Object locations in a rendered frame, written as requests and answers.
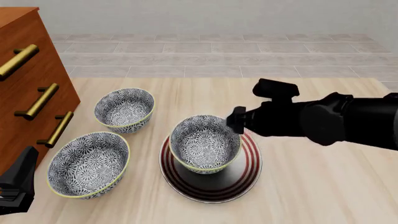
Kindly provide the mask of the plate with red rings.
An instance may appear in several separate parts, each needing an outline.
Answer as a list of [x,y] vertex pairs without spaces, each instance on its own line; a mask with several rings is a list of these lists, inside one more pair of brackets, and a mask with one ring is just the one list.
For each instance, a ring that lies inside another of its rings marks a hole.
[[242,149],[228,167],[214,174],[197,174],[186,169],[172,155],[169,138],[159,153],[159,166],[164,179],[176,192],[201,203],[225,203],[250,191],[262,171],[261,149],[249,131],[242,136]]

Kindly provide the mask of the medium patterned bowl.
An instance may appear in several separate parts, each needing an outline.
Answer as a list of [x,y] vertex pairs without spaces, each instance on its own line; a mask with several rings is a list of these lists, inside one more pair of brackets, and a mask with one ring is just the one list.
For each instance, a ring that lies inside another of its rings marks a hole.
[[174,158],[189,171],[210,175],[229,166],[240,153],[242,139],[226,120],[195,115],[179,122],[169,136]]

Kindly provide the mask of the large patterned bowl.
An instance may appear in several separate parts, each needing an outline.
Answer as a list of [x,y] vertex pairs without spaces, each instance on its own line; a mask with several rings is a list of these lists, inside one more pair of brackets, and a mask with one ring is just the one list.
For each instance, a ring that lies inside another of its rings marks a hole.
[[130,155],[129,144],[118,134],[85,134],[53,156],[47,169],[47,184],[53,193],[65,198],[100,197],[119,184]]

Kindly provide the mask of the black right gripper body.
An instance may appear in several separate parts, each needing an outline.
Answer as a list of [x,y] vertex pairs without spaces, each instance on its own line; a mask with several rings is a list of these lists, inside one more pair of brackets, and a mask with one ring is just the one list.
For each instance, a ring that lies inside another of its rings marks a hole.
[[244,134],[244,127],[247,120],[246,115],[246,107],[237,106],[227,117],[226,125],[229,126],[236,134]]

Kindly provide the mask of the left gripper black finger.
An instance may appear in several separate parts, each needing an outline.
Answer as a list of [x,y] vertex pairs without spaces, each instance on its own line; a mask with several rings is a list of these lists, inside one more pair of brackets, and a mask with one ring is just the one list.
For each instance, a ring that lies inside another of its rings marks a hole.
[[11,180],[14,187],[32,187],[38,151],[33,146],[24,149],[11,167]]

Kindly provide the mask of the wooden cabinet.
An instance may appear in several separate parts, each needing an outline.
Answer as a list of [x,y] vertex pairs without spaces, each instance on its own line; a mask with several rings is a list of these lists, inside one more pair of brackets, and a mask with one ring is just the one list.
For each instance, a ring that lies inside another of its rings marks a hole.
[[[49,148],[36,143],[47,139],[60,120],[56,115],[74,112],[80,99],[42,22],[37,7],[0,7],[0,66],[15,56],[14,49],[35,44],[39,52],[0,82],[0,175],[23,150],[33,146],[43,159]],[[42,95],[38,87],[59,85],[58,91],[33,121],[15,117]]]

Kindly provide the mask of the small patterned bowl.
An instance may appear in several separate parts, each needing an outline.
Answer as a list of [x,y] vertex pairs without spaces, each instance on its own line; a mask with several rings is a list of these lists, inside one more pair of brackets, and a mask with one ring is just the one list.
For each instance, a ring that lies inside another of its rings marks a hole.
[[95,105],[96,120],[115,133],[138,132],[151,119],[155,98],[144,89],[124,88],[103,96]]

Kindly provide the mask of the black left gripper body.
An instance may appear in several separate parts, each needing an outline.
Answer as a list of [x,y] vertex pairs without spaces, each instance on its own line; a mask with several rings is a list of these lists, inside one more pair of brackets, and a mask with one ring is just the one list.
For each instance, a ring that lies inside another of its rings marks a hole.
[[34,200],[34,174],[19,178],[0,177],[0,214],[27,212]]

